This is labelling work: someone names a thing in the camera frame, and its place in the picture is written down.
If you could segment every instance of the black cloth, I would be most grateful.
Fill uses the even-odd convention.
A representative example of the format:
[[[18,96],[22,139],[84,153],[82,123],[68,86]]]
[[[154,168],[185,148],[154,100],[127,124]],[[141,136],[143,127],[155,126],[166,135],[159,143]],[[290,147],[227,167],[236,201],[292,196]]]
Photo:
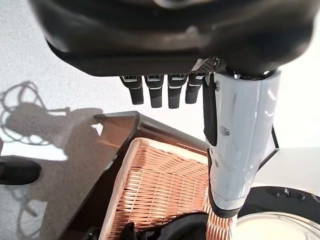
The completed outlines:
[[[188,213],[167,224],[135,232],[135,224],[127,223],[120,240],[205,240],[208,214]]]

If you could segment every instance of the woven basket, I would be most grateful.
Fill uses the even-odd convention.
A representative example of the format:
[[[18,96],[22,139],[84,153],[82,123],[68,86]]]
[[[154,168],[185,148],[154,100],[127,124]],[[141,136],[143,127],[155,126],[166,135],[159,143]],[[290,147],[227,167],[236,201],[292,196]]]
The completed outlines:
[[[216,217],[209,204],[207,158],[136,138],[117,174],[99,240],[118,239],[129,222],[139,231],[192,212],[209,214],[207,240],[230,239],[231,220]]]

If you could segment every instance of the robotic hand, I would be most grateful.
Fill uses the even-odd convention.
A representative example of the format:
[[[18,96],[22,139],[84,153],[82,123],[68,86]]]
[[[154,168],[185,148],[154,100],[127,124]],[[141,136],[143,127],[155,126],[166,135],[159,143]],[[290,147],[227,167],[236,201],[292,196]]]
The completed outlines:
[[[307,48],[319,0],[31,0],[51,50],[93,76],[121,76],[133,104],[187,103],[203,80],[210,200],[235,216],[272,129],[280,72]]]

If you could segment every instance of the black shoe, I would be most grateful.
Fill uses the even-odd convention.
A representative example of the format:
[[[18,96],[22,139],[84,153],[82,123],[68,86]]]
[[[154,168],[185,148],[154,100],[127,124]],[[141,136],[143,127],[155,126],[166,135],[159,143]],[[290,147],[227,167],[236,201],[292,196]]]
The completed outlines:
[[[41,166],[26,157],[0,156],[0,184],[25,185],[36,181]]]

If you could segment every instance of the metal screw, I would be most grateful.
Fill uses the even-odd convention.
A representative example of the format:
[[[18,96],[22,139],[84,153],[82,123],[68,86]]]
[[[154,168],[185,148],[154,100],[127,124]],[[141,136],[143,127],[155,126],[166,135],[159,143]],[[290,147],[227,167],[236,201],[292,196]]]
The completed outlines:
[[[220,133],[223,136],[229,136],[230,135],[230,131],[228,128],[226,128],[225,126],[220,126]]]

